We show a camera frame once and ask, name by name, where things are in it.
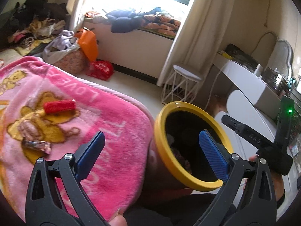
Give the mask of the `right hand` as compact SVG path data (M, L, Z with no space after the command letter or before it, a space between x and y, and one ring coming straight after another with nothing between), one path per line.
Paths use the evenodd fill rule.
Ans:
M277 202L277 207L280 207L285 199L285 188L284 181L281 175L271 171L271 178L274 185L275 199ZM270 199L270 194L266 191L265 187L268 185L266 177L264 177L261 181L259 197L261 199Z

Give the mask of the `left hand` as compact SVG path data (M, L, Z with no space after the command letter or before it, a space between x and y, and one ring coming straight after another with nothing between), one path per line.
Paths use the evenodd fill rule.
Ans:
M118 208L109 220L110 226L127 226L128 223L123 216L123 210Z

